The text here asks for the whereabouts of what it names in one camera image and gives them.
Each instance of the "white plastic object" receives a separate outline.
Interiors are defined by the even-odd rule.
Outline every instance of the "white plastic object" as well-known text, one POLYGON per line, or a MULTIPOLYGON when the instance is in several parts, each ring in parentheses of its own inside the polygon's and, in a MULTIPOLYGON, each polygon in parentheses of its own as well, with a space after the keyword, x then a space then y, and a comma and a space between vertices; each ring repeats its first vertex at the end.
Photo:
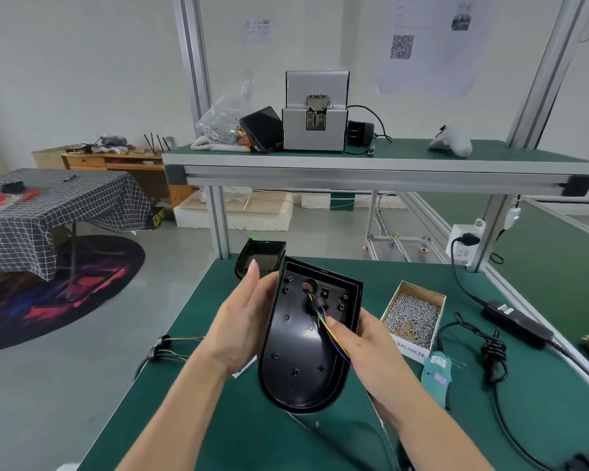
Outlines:
POLYGON ((511 208, 506 213, 506 218, 504 219, 504 229, 507 230, 511 226, 515 224, 515 221, 519 219, 519 213, 521 212, 521 208, 518 206, 516 208, 511 208))
MULTIPOLYGON (((473 225, 454 225, 447 242, 447 247, 445 248, 445 253, 447 253, 447 256, 450 258, 452 257, 452 241, 460 236, 463 236, 464 233, 472 233, 482 239, 485 226, 486 223, 481 218, 478 218, 473 225)), ((473 257, 475 256, 475 252, 477 250, 477 244, 474 244, 473 246, 465 246, 461 242, 456 241, 454 244, 454 262, 456 264, 471 266, 473 263, 473 257)))
POLYGON ((432 139, 428 149, 451 150, 458 157, 469 157, 473 151, 471 140, 464 132, 451 126, 442 126, 441 131, 432 139))

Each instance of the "black plastic housing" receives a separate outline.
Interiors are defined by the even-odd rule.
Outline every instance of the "black plastic housing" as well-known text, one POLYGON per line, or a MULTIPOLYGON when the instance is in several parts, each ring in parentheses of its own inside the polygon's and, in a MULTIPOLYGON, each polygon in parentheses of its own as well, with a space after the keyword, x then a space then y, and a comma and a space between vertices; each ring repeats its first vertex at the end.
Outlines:
POLYGON ((249 238, 236 261, 236 276, 242 279, 247 274, 249 263, 255 259, 259 266, 259 277, 265 277, 279 270, 285 254, 285 241, 258 241, 249 238))
POLYGON ((285 257, 259 354, 259 381, 266 396, 290 413, 315 413, 333 403, 345 385, 347 363, 330 342, 312 302, 309 283, 325 313, 353 332, 358 327, 363 284, 285 257))

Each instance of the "cardboard box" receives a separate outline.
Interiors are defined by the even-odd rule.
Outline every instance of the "cardboard box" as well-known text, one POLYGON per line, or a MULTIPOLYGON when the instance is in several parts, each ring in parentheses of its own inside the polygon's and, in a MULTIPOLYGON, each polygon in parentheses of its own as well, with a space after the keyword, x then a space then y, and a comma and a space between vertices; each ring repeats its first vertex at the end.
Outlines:
POLYGON ((83 144, 72 144, 52 149, 36 150, 31 152, 31 155, 35 159, 37 168, 59 168, 64 170, 65 164, 61 155, 65 153, 66 149, 78 149, 82 146, 83 144))
POLYGON ((439 294, 438 292, 422 288, 421 286, 413 285, 411 283, 407 283, 406 281, 401 281, 401 284, 397 288, 397 291, 395 291, 395 293, 393 294, 391 302, 389 302, 388 306, 386 306, 386 310, 384 311, 384 315, 381 319, 382 323, 384 323, 385 319, 387 318, 388 314, 390 313, 393 307, 393 304, 397 300, 398 296, 402 293, 406 294, 407 296, 412 296, 419 300, 430 303, 440 309, 438 313, 437 322, 434 326, 434 330, 432 333, 432 338, 430 339, 429 348, 420 347, 419 345, 416 345, 416 343, 410 342, 406 339, 402 339, 401 337, 391 333, 391 336, 393 337, 395 344, 397 344, 397 348, 400 349, 401 354, 423 364, 426 357, 430 355, 430 351, 432 350, 432 346, 434 345, 434 340, 436 339, 438 329, 441 324, 441 316, 443 315, 443 308, 445 307, 445 299, 447 297, 442 294, 439 294))

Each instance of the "wooden desk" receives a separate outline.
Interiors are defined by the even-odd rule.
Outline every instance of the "wooden desk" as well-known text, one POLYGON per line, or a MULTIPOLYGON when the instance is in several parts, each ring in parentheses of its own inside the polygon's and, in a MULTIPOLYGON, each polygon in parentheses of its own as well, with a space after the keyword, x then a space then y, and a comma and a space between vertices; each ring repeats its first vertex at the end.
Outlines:
POLYGON ((170 185, 160 154, 62 154, 69 170, 124 170, 133 175, 144 194, 150 198, 169 198, 173 208, 188 198, 192 185, 170 185))

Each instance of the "checkered tablecloth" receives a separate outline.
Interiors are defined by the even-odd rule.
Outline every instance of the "checkered tablecloth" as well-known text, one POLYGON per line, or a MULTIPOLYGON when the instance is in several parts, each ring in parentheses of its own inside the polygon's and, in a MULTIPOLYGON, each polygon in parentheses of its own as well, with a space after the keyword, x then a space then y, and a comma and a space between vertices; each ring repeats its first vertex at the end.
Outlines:
POLYGON ((56 255, 51 229, 87 221, 114 232, 144 228, 149 202, 122 171, 21 169, 0 182, 24 182, 39 197, 0 210, 0 271, 31 271, 50 280, 56 255), (70 181, 64 181, 76 175, 70 181))

